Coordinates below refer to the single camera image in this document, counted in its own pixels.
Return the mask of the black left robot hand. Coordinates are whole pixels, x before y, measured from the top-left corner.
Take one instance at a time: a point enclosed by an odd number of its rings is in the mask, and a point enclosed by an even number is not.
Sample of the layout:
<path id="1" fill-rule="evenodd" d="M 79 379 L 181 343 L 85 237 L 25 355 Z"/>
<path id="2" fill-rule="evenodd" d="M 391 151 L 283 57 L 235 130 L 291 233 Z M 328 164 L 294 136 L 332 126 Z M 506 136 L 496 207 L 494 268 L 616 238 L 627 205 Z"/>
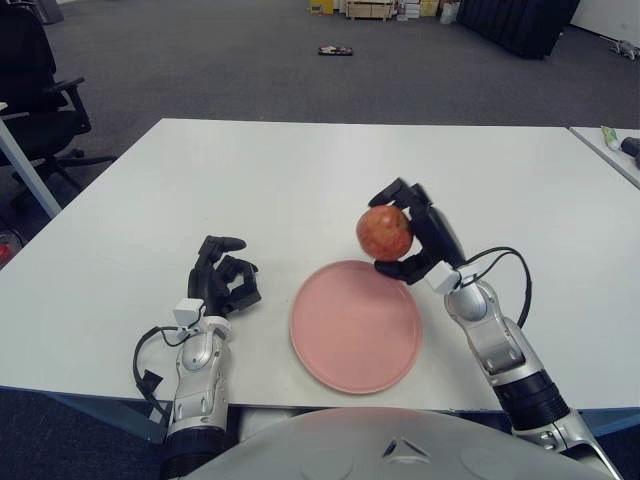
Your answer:
<path id="1" fill-rule="evenodd" d="M 230 255 L 246 242 L 234 237 L 207 236 L 203 241 L 187 284 L 187 297 L 204 301 L 205 316 L 227 318 L 261 300 L 253 263 Z"/>

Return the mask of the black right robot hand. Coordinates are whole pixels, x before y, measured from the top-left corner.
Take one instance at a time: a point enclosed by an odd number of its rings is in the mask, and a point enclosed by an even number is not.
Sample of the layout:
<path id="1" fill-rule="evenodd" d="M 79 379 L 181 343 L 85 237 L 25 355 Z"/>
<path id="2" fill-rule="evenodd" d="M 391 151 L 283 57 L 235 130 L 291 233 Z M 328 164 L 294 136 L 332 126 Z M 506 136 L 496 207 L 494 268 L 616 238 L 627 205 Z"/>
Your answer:
<path id="1" fill-rule="evenodd" d="M 374 267 L 380 274 L 412 285 L 423 279 L 440 261 L 451 267 L 459 267 L 466 262 L 462 246 L 446 216 L 433 205 L 420 184 L 409 186 L 397 178 L 368 202 L 369 207 L 389 204 L 408 210 L 411 232 L 422 248 L 404 260 L 376 260 Z"/>

